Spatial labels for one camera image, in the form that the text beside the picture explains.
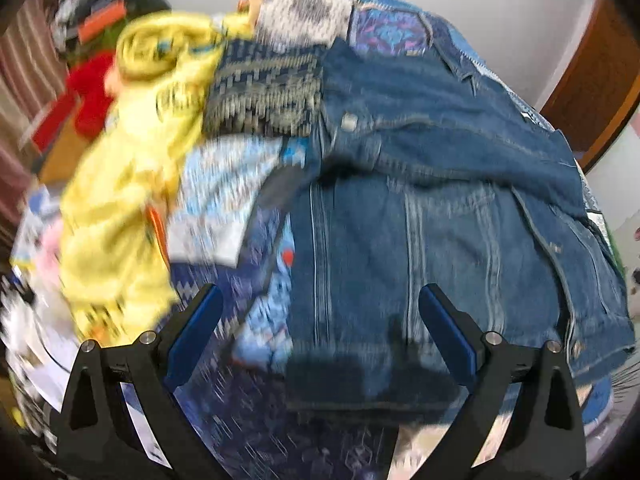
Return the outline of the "blue denim jacket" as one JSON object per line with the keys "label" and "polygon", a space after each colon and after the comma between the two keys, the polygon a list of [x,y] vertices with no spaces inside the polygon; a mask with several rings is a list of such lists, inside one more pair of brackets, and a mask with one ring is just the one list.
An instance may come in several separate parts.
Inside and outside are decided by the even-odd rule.
{"label": "blue denim jacket", "polygon": [[557,341],[577,385],[626,361],[624,279],[561,133],[440,41],[388,56],[336,40],[320,62],[321,107],[290,194],[291,408],[459,404],[420,317],[431,283],[481,330]]}

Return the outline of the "pile of clutter clothes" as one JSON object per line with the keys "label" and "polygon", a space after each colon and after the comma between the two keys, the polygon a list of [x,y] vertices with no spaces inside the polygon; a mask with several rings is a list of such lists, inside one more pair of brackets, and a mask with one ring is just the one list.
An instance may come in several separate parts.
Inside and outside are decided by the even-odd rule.
{"label": "pile of clutter clothes", "polygon": [[53,44],[58,53],[63,53],[70,41],[78,39],[79,26],[100,1],[110,0],[58,0],[58,10],[50,24]]}

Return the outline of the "yellow cartoon blanket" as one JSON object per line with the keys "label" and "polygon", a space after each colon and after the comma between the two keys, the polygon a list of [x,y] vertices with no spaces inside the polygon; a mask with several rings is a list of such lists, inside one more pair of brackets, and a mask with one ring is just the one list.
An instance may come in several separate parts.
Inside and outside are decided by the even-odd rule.
{"label": "yellow cartoon blanket", "polygon": [[61,292],[80,339],[130,344],[177,295],[163,254],[163,222],[224,47],[255,22],[230,13],[163,11],[128,23],[115,67],[122,88],[61,200]]}

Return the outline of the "blue patchwork bedspread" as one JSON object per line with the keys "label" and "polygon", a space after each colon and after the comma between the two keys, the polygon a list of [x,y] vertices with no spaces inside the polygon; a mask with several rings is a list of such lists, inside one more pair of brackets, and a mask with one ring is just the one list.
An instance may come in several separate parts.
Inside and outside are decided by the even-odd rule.
{"label": "blue patchwork bedspread", "polygon": [[506,90],[524,118],[556,131],[444,18],[402,0],[262,0],[256,38],[235,41],[210,88],[207,142],[182,174],[169,223],[171,281],[186,304],[206,283],[224,314],[176,391],[204,444],[238,479],[383,479],[397,439],[437,440],[462,407],[436,411],[296,410],[284,363],[295,244],[290,194],[322,101],[320,58],[336,40],[362,53],[419,55],[435,41]]}

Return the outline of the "brown wooden door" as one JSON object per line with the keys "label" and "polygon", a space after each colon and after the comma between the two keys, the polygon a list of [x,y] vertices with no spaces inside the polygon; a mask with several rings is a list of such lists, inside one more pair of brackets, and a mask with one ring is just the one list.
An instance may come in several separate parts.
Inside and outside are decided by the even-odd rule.
{"label": "brown wooden door", "polygon": [[639,40],[613,0],[596,0],[582,40],[541,115],[589,170],[639,104]]}

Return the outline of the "red plush toy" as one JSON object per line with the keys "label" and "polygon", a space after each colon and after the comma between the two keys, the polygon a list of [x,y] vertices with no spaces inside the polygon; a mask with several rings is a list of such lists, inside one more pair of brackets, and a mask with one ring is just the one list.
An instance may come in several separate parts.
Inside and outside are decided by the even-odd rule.
{"label": "red plush toy", "polygon": [[69,117],[74,120],[78,136],[88,141],[103,130],[113,102],[105,92],[104,79],[114,58],[114,50],[103,50],[70,71],[65,91],[53,102],[32,136],[32,144],[39,153],[48,148]]}

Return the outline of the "striped red beige curtain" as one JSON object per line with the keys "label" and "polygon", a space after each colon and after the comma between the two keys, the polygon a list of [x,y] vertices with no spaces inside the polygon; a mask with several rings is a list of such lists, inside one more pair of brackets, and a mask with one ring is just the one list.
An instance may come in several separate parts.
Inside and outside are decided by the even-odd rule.
{"label": "striped red beige curtain", "polygon": [[18,200],[30,182],[36,149],[23,136],[40,110],[62,93],[66,65],[50,24],[58,0],[25,0],[1,34],[1,241],[11,243]]}

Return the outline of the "orange shoe box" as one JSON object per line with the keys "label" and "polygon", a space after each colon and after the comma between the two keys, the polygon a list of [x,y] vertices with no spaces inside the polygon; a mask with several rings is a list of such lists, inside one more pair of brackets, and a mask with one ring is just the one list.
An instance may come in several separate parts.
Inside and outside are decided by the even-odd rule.
{"label": "orange shoe box", "polygon": [[126,18],[127,9],[124,0],[115,0],[103,9],[90,14],[77,29],[78,40],[81,44],[98,36],[107,27]]}

